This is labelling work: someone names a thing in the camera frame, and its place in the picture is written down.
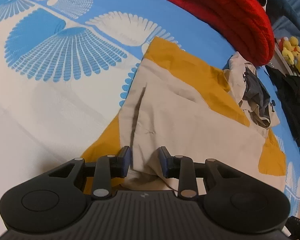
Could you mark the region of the blue white patterned bedsheet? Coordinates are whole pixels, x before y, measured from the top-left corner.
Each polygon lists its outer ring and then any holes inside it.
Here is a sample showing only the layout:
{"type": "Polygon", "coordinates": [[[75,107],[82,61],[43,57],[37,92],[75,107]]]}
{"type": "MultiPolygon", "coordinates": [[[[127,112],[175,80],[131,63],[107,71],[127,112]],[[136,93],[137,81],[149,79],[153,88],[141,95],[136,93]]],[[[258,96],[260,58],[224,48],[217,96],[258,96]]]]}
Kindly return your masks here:
{"type": "Polygon", "coordinates": [[[0,0],[0,198],[99,138],[156,37],[216,68],[235,52],[166,0],[0,0]]]}

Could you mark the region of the black clothing pile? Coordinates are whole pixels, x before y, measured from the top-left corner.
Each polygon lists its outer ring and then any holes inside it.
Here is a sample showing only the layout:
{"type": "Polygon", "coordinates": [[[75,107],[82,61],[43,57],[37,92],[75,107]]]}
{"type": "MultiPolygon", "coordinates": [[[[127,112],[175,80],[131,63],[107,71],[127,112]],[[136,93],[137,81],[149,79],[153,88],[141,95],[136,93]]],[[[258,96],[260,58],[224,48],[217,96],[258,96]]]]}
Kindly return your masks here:
{"type": "Polygon", "coordinates": [[[266,65],[266,70],[277,88],[277,97],[281,101],[292,136],[300,147],[300,77],[282,74],[269,65],[266,65]]]}

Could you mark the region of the beige and mustard jacket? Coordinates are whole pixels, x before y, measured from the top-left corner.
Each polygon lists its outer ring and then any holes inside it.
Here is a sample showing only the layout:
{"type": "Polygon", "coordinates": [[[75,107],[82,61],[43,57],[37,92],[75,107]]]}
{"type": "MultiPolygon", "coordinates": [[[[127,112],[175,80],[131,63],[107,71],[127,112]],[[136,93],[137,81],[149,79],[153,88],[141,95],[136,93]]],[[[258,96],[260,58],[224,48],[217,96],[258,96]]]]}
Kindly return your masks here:
{"type": "Polygon", "coordinates": [[[257,131],[238,103],[222,70],[155,38],[147,49],[118,114],[83,153],[91,163],[121,148],[132,164],[113,186],[131,190],[177,190],[163,176],[158,148],[202,163],[215,158],[278,190],[286,179],[286,157],[273,132],[257,131]]]}

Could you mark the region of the folded red blanket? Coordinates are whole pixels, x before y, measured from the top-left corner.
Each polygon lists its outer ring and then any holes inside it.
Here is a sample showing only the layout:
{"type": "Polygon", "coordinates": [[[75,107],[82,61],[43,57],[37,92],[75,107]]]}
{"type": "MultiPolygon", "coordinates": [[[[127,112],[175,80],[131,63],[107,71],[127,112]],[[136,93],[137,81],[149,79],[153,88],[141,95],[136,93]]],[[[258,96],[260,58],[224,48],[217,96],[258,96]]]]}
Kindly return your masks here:
{"type": "Polygon", "coordinates": [[[267,64],[274,54],[270,20],[257,0],[168,0],[208,23],[247,61],[267,64]]]}

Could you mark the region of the yellow plush toys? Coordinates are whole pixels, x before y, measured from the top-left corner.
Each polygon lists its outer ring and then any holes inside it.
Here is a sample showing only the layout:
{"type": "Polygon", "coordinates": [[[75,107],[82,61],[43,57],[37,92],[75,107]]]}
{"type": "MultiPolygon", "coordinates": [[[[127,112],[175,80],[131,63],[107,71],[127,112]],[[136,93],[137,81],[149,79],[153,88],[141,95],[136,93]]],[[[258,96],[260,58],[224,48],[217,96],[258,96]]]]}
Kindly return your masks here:
{"type": "Polygon", "coordinates": [[[286,63],[300,73],[300,45],[295,36],[283,37],[279,41],[279,49],[286,63]]]}

